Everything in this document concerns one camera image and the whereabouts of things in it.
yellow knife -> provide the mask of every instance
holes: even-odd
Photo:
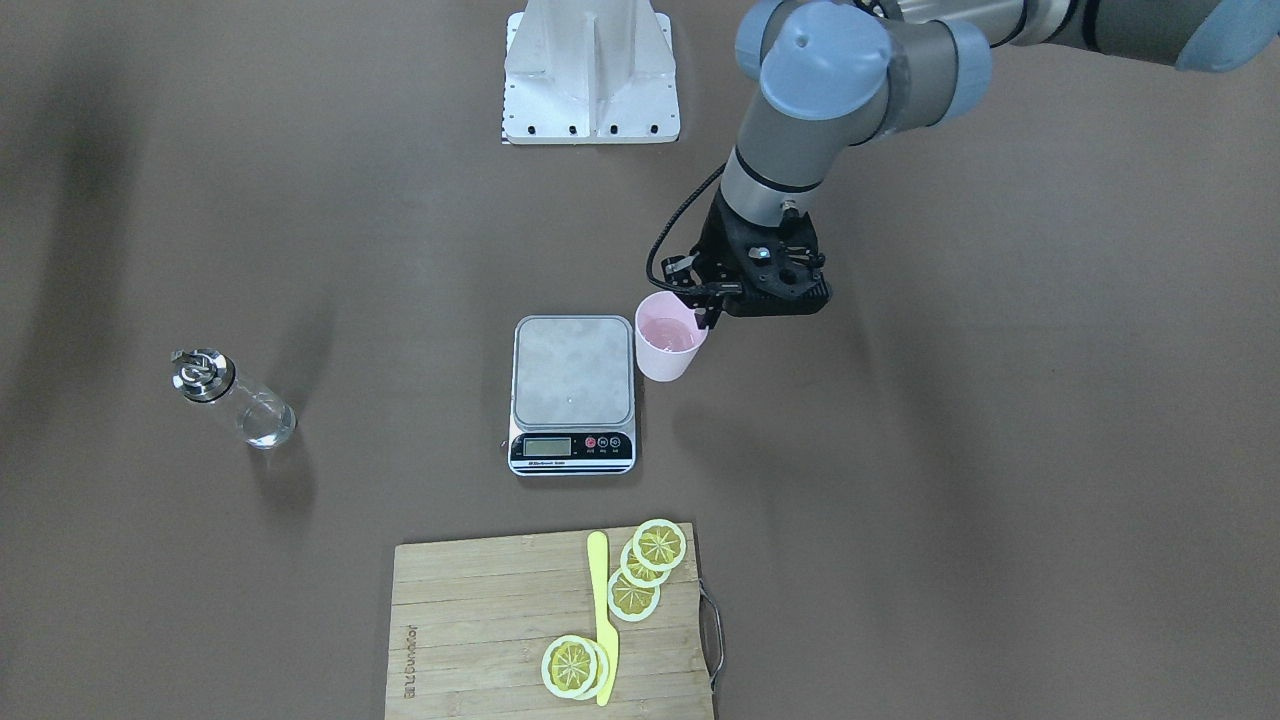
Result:
[[[609,659],[609,676],[595,696],[595,705],[604,707],[618,676],[618,630],[609,623],[609,607],[604,601],[604,593],[609,592],[609,537],[600,530],[586,536],[586,561],[591,569],[591,597],[595,600],[595,642]]]

lemon slice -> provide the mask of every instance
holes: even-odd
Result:
[[[662,597],[660,587],[637,588],[622,577],[622,570],[614,570],[609,578],[608,602],[609,610],[618,620],[639,623],[653,615]]]
[[[649,520],[631,536],[636,561],[655,573],[666,573],[685,559],[685,533],[671,520]]]
[[[543,684],[556,697],[573,698],[588,692],[599,674],[595,643],[579,635],[561,635],[543,653]]]
[[[600,691],[604,688],[604,683],[609,679],[609,656],[605,655],[604,648],[600,647],[600,643],[593,639],[588,639],[586,642],[589,642],[591,644],[591,648],[595,650],[595,661],[598,670],[595,671],[595,682],[591,683],[591,687],[582,694],[575,696],[573,700],[591,700],[593,697],[600,693]]]
[[[636,559],[635,553],[631,552],[631,541],[627,541],[627,544],[622,546],[622,555],[618,556],[618,566],[622,569],[622,577],[637,588],[655,588],[666,583],[667,578],[671,577],[671,570],[658,573],[645,568]]]

blue joint cover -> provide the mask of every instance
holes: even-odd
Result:
[[[737,26],[737,37],[733,38],[733,53],[737,55],[737,67],[742,68],[746,77],[760,79],[760,46],[764,45],[764,32],[769,28],[769,19],[785,0],[760,0],[746,12],[742,22]]]
[[[973,110],[991,86],[991,45],[978,26],[964,20],[938,20],[956,42],[956,90],[951,105],[938,123]]]
[[[852,5],[808,3],[782,24],[760,64],[760,92],[780,113],[832,120],[861,108],[884,85],[888,31]]]
[[[1225,73],[1248,63],[1280,33],[1280,1],[1222,0],[1178,55],[1179,70]]]

white metal stand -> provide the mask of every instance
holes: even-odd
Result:
[[[502,135],[515,145],[672,142],[671,18],[649,0],[529,0],[507,20]]]

clear liquid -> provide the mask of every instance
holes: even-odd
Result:
[[[236,428],[244,442],[260,450],[268,450],[289,439],[297,418],[293,409],[279,398],[264,400],[250,405],[236,420]]]
[[[654,318],[640,327],[640,334],[649,345],[667,352],[684,352],[694,348],[694,333],[685,323],[671,318]]]

